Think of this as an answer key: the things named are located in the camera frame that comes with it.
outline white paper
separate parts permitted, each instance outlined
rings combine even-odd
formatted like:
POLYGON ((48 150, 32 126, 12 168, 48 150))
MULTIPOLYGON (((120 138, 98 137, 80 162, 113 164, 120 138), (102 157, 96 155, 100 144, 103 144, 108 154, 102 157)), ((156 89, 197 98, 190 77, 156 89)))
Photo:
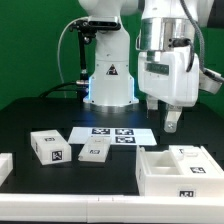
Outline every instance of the white paper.
POLYGON ((111 137, 111 145, 157 145, 151 129, 74 127, 69 144, 85 144, 90 136, 111 137))

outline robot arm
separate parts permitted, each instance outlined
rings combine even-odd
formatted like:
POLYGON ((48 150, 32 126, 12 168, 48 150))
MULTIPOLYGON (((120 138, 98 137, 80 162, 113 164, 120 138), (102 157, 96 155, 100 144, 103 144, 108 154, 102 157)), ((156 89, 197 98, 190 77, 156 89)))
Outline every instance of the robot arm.
POLYGON ((192 21, 206 25, 213 0, 145 0, 145 4, 137 41, 139 87, 148 95, 148 109, 157 108, 158 100, 168 104, 164 129, 172 133, 182 107, 196 103, 199 87, 215 93, 221 86, 219 75, 204 69, 193 47, 199 30, 192 21), (213 79, 202 74, 199 79, 200 70, 213 79))

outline black label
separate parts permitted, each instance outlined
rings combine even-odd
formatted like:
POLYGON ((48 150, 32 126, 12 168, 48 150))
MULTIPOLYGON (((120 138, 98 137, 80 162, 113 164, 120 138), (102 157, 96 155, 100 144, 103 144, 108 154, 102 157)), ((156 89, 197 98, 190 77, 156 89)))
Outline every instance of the black label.
POLYGON ((46 142, 54 142, 54 141, 55 141, 54 138, 45 138, 44 140, 45 140, 46 142))
POLYGON ((135 138, 134 137, 116 137, 116 143, 118 144, 135 144, 135 138))
POLYGON ((134 135, 133 129, 115 129, 116 135, 134 135))
POLYGON ((203 167, 190 167, 192 173, 206 173, 203 167))
POLYGON ((100 150, 90 150, 89 153, 93 154, 93 155, 99 155, 100 154, 100 150))
POLYGON ((107 72, 107 75, 118 75, 117 70, 114 65, 111 65, 110 69, 107 72))
POLYGON ((194 191, 180 191, 179 197, 193 198, 195 197, 195 192, 194 191))
POLYGON ((62 151, 52 152, 52 161, 60 161, 62 160, 62 151))
POLYGON ((92 129, 93 135, 110 135, 110 129, 94 128, 92 129))

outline white block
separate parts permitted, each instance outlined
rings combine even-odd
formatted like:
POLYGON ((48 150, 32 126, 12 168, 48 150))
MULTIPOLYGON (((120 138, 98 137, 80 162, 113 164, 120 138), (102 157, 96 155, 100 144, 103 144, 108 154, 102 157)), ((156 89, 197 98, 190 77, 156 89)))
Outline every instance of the white block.
POLYGON ((164 152, 137 150, 136 179, 141 196, 219 198, 224 172, 205 148, 170 146, 164 152))
POLYGON ((12 154, 0 154, 0 186, 3 184, 7 176, 13 169, 12 154))
POLYGON ((79 160, 85 162, 105 162, 110 142, 110 137, 89 137, 79 154, 79 160))
POLYGON ((71 146, 56 130, 31 132, 31 145, 42 165, 71 161, 71 146))

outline black tabletop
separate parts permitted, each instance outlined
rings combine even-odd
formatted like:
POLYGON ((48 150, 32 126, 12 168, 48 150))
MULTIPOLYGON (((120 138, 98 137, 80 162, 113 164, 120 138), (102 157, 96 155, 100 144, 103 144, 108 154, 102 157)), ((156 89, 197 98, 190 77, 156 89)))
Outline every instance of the black tabletop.
POLYGON ((147 117, 136 111, 106 114, 84 109, 74 99, 22 98, 0 111, 0 152, 13 153, 14 169, 0 193, 138 195, 136 146, 111 146, 105 163, 78 161, 83 145, 72 145, 72 162, 42 166, 30 144, 30 132, 58 130, 68 140, 73 127, 150 128, 161 151, 168 145, 203 145, 224 168, 224 120, 203 104, 185 108, 178 130, 163 130, 164 105, 147 117))

